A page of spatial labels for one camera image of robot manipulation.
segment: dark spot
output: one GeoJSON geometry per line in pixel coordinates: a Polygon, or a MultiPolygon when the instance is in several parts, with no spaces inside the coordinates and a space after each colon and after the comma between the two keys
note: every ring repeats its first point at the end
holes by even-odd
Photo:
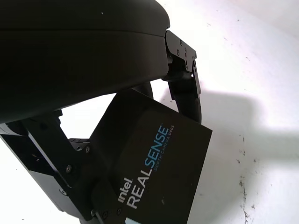
{"type": "Polygon", "coordinates": [[[244,215],[245,215],[245,224],[246,224],[246,223],[248,223],[248,217],[249,217],[249,215],[248,215],[247,212],[245,212],[244,209],[243,209],[243,211],[244,211],[244,215]]]}
{"type": "Polygon", "coordinates": [[[41,124],[39,125],[39,127],[40,127],[40,129],[42,129],[42,130],[46,130],[46,129],[48,128],[48,126],[47,126],[45,123],[41,123],[41,124]]]}

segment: white surface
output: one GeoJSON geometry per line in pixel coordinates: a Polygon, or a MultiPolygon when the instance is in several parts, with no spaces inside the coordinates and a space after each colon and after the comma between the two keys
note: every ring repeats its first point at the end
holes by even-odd
{"type": "MultiPolygon", "coordinates": [[[[159,2],[171,30],[197,51],[203,124],[214,131],[188,224],[297,224],[298,3],[159,2]]],[[[153,89],[175,108],[166,83],[153,89]]],[[[65,109],[67,137],[89,137],[112,97],[65,109]]],[[[56,210],[2,142],[0,149],[1,223],[78,223],[56,210]]]]}

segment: screw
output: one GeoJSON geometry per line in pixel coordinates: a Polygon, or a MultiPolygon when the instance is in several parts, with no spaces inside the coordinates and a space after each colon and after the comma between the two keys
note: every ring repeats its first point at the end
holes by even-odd
{"type": "Polygon", "coordinates": [[[63,189],[59,189],[60,193],[63,195],[67,195],[67,193],[63,189]]]}
{"type": "Polygon", "coordinates": [[[66,167],[66,173],[69,174],[71,172],[71,165],[68,165],[66,167]]]}
{"type": "Polygon", "coordinates": [[[116,213],[119,216],[121,214],[121,209],[119,208],[116,213]]]}
{"type": "Polygon", "coordinates": [[[92,211],[90,212],[90,215],[91,215],[92,217],[95,216],[95,211],[92,210],[92,211]]]}
{"type": "Polygon", "coordinates": [[[90,147],[87,146],[86,149],[85,149],[86,153],[89,153],[90,152],[90,147]]]}
{"type": "Polygon", "coordinates": [[[108,217],[108,212],[105,211],[105,212],[103,213],[103,219],[105,220],[107,217],[108,217]]]}

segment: dirt mark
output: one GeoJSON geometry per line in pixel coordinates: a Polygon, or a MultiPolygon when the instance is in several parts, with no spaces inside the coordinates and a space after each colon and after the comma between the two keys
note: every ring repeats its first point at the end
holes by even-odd
{"type": "Polygon", "coordinates": [[[247,212],[245,212],[245,210],[243,209],[243,212],[244,212],[244,216],[245,216],[245,224],[248,223],[248,218],[249,218],[249,215],[247,212]]]}

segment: black metal bracket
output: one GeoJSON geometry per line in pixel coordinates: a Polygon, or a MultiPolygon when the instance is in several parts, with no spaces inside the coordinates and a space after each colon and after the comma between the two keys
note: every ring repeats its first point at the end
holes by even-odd
{"type": "Polygon", "coordinates": [[[176,100],[178,111],[201,124],[196,51],[171,31],[166,32],[165,41],[169,71],[163,80],[169,84],[171,98],[176,100]]]}

